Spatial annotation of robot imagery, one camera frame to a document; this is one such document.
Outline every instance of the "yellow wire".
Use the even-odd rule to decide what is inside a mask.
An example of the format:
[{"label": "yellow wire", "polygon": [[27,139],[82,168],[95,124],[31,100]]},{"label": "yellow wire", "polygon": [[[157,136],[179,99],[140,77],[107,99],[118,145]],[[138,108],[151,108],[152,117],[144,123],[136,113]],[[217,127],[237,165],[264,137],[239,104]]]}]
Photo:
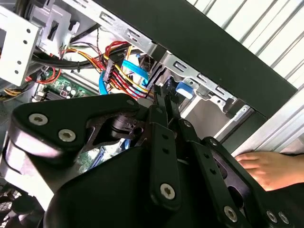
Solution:
[{"label": "yellow wire", "polygon": [[12,94],[12,93],[10,93],[9,91],[7,91],[6,89],[4,90],[4,92],[5,92],[6,94],[10,95],[10,96],[17,96],[17,95],[18,95],[18,94]]},{"label": "yellow wire", "polygon": [[10,90],[10,89],[5,89],[6,91],[8,91],[11,94],[21,94],[20,91],[14,91],[14,90]]},{"label": "yellow wire", "polygon": [[132,51],[132,46],[129,46],[127,55],[125,56],[125,59],[126,59],[126,60],[129,60],[129,57],[130,57],[130,55],[131,55],[131,51]]},{"label": "yellow wire", "polygon": [[116,89],[116,87],[114,86],[114,84],[113,84],[112,82],[110,82],[110,85],[111,85],[114,89]]},{"label": "yellow wire", "polygon": [[78,51],[76,49],[68,49],[67,51],[74,51],[74,52],[81,54],[83,57],[85,57],[87,60],[89,60],[93,64],[93,66],[95,66],[97,68],[97,70],[99,70],[99,72],[100,72],[99,67],[92,61],[92,57],[90,57],[88,54],[86,54],[82,51]]},{"label": "yellow wire", "polygon": [[[129,57],[131,55],[131,51],[132,51],[132,46],[129,46],[127,54],[125,55],[125,60],[129,60]],[[127,68],[123,67],[123,72],[126,73]]]},{"label": "yellow wire", "polygon": [[[109,57],[108,56],[106,56],[106,55],[104,55],[104,58],[106,59],[106,60],[109,60]],[[115,67],[116,67],[116,69],[119,71],[119,73],[126,79],[126,80],[128,80],[129,82],[131,82],[133,85],[135,85],[135,86],[137,86],[137,87],[139,87],[141,90],[143,90],[144,92],[149,92],[149,90],[147,90],[147,89],[145,89],[145,88],[142,88],[139,84],[136,84],[134,81],[132,81],[127,75],[125,75],[125,73],[122,71],[122,69],[117,65],[117,64],[115,64],[114,65]]]}]

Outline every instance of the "mounting hole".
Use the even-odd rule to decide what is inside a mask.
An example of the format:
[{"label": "mounting hole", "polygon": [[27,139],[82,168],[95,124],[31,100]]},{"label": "mounting hole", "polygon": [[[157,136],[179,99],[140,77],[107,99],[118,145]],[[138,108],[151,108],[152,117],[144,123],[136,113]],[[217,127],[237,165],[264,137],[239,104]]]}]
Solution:
[{"label": "mounting hole", "polygon": [[215,172],[215,170],[214,169],[210,169],[210,172],[212,173],[212,174],[217,174],[217,172]]},{"label": "mounting hole", "polygon": [[168,139],[168,136],[166,136],[165,134],[163,134],[162,137],[163,137],[165,140]]},{"label": "mounting hole", "polygon": [[166,149],[166,148],[163,148],[162,151],[163,151],[164,153],[166,153],[166,154],[169,154],[169,150]]},{"label": "mounting hole", "polygon": [[237,208],[242,209],[244,207],[244,200],[239,191],[233,186],[229,186],[228,190]]},{"label": "mounting hole", "polygon": [[141,127],[137,127],[133,131],[133,134],[135,134],[135,135],[138,135],[138,134],[141,134],[141,133],[143,133],[143,128],[141,128]]}]

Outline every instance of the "slot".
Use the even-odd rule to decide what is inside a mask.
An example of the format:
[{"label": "slot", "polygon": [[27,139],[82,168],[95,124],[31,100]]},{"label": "slot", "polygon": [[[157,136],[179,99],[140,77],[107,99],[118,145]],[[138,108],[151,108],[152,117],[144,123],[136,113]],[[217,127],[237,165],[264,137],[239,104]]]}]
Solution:
[{"label": "slot", "polygon": [[54,20],[54,21],[52,22],[51,29],[50,29],[49,34],[48,34],[48,36],[47,36],[47,38],[48,38],[49,40],[51,40],[51,41],[54,40],[54,37],[55,37],[56,31],[57,31],[57,29],[58,29],[58,26],[59,26],[59,23],[58,23],[57,21]]},{"label": "slot", "polygon": [[137,34],[136,32],[133,32],[130,29],[127,29],[127,35],[131,40],[133,40],[135,42],[138,42],[138,38],[141,37],[139,34]]},{"label": "slot", "polygon": [[82,3],[80,3],[79,1],[77,0],[73,0],[74,2],[76,2],[78,5],[80,5],[81,7],[85,8],[86,9],[86,6]]},{"label": "slot", "polygon": [[175,63],[173,64],[173,66],[180,70],[181,72],[185,72],[185,70],[187,69],[187,67],[185,65],[183,65],[182,63],[180,63],[179,61],[175,61]]},{"label": "slot", "polygon": [[198,77],[200,80],[202,80],[203,83],[205,83],[205,84],[207,83],[207,81],[202,77],[202,75],[199,74],[199,75],[197,75],[197,77]]},{"label": "slot", "polygon": [[113,26],[111,21],[115,21],[114,18],[112,18],[111,16],[109,16],[108,14],[106,14],[105,12],[101,12],[99,18],[101,20],[103,20],[104,22],[108,23],[109,25]]}]

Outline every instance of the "red wire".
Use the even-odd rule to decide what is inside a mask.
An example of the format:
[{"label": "red wire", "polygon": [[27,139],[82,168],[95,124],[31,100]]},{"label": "red wire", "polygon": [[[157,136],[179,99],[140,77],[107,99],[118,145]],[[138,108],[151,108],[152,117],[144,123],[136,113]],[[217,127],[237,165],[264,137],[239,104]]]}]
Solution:
[{"label": "red wire", "polygon": [[114,41],[114,42],[112,42],[112,44],[110,44],[109,46],[107,46],[105,48],[105,55],[109,56],[110,55],[110,51],[111,51],[111,47],[112,46],[116,46],[116,45],[120,45],[120,44],[128,44],[128,42],[126,42],[126,41]]},{"label": "red wire", "polygon": [[[52,69],[53,69],[53,74],[52,74],[52,76],[51,76],[50,78],[48,78],[48,79],[45,80],[45,81],[37,80],[37,82],[40,83],[40,84],[50,84],[50,83],[55,82],[55,81],[59,78],[59,76],[60,76],[60,74],[61,74],[61,69],[59,70],[59,72],[58,72],[58,74],[57,74],[56,77],[54,77],[54,76],[55,76],[55,73],[56,73],[56,70],[55,70],[54,68],[52,68]],[[31,79],[29,76],[27,76],[25,80],[26,80],[27,82],[29,82],[29,81],[31,81],[32,79]]]},{"label": "red wire", "polygon": [[57,76],[55,78],[52,79],[52,77],[50,77],[48,80],[37,81],[37,82],[41,83],[41,84],[50,84],[50,83],[53,83],[53,82],[55,82],[59,78],[60,74],[61,74],[61,69],[59,69],[58,74],[57,74]]},{"label": "red wire", "polygon": [[130,95],[130,96],[133,97],[134,99],[137,99],[137,97],[135,97],[135,96],[133,96],[132,94],[128,93],[128,91],[126,91],[124,88],[122,88],[120,85],[118,85],[118,83],[115,82],[114,79],[111,78],[110,80],[111,80],[111,82],[112,82],[116,87],[118,87],[120,90],[123,90],[126,94]]},{"label": "red wire", "polygon": [[132,94],[133,96],[136,96],[136,98],[141,97],[144,98],[143,96],[140,96],[139,94],[136,94],[133,90],[131,90],[131,88],[128,86],[128,84],[126,84],[121,78],[117,77],[116,78],[122,85],[123,87],[128,91],[128,93]]},{"label": "red wire", "polygon": [[128,88],[129,90],[132,91],[132,93],[134,93],[136,96],[141,97],[141,98],[145,98],[145,96],[140,95],[138,93],[136,93],[136,90],[134,88],[132,88],[131,86],[129,86],[124,80],[123,78],[118,75],[115,71],[113,72],[113,74],[116,76],[116,78],[120,81],[121,84],[124,85],[125,88]]}]

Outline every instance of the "ribbed metal surface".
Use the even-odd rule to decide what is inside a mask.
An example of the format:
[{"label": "ribbed metal surface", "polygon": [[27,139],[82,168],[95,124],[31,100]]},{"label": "ribbed metal surface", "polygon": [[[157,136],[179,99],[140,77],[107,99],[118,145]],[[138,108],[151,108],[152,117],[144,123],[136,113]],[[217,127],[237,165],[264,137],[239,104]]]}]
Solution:
[{"label": "ribbed metal surface", "polygon": [[188,2],[295,87],[304,86],[304,0]]}]

